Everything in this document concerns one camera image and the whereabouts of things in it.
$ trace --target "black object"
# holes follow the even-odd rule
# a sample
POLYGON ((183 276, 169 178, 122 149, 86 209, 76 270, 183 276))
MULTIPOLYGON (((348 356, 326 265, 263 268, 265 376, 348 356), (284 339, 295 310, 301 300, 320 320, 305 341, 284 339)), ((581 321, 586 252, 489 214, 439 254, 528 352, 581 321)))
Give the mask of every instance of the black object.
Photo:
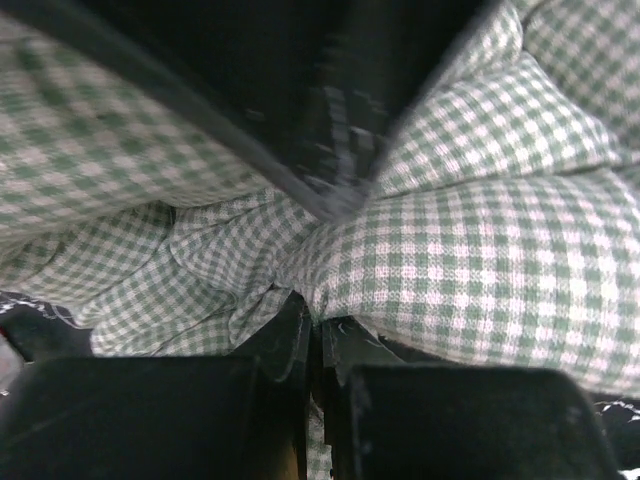
POLYGON ((497 0, 0 0, 323 219, 364 202, 405 111, 497 0))
POLYGON ((226 357, 36 362, 0 404, 0 478, 302 480, 310 390, 336 480, 618 478, 564 375, 406 364, 297 294, 226 357))
POLYGON ((310 335, 294 295, 228 357, 36 364, 1 405, 0 478, 302 479, 310 335))
POLYGON ((616 459, 640 476, 640 401, 612 395, 592 395, 616 459))
POLYGON ((26 362, 92 355, 91 330, 74 328, 26 305, 0 315, 0 331, 26 362))

